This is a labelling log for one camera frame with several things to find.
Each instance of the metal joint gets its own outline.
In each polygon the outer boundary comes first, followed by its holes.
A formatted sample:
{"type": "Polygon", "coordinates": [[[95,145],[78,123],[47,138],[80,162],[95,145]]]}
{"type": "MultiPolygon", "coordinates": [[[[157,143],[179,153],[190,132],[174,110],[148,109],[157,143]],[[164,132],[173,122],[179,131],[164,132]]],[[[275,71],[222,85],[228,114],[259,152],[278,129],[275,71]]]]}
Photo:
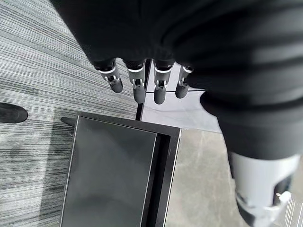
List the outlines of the metal joint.
{"type": "Polygon", "coordinates": [[[140,80],[140,84],[136,84],[136,80],[132,79],[132,85],[133,85],[133,89],[137,89],[137,88],[141,88],[144,87],[144,82],[142,79],[137,79],[140,80]]]}
{"type": "Polygon", "coordinates": [[[156,88],[157,90],[166,90],[167,81],[166,81],[166,80],[162,80],[162,81],[164,81],[164,85],[163,85],[163,86],[160,86],[160,85],[159,85],[160,80],[157,80],[157,81],[156,81],[155,88],[156,88]]]}

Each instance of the black sleeve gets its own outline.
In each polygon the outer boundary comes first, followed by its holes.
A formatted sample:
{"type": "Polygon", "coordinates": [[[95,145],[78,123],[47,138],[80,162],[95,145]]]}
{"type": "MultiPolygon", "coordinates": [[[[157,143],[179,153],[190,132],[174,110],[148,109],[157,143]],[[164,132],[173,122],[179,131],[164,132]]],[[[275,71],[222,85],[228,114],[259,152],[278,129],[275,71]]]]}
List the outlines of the black sleeve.
{"type": "Polygon", "coordinates": [[[93,63],[174,58],[194,68],[229,151],[302,153],[302,0],[52,0],[93,63]]]}

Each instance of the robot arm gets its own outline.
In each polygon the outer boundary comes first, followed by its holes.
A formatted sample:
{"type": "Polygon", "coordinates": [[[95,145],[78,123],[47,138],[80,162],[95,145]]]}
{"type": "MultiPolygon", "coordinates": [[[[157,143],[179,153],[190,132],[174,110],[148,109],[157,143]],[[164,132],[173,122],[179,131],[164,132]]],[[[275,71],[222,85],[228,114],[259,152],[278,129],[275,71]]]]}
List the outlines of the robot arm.
{"type": "Polygon", "coordinates": [[[186,66],[176,96],[205,89],[200,102],[222,130],[240,214],[256,227],[277,217],[303,152],[302,0],[51,2],[115,92],[116,57],[137,102],[146,58],[155,59],[158,104],[174,60],[186,66]]]}

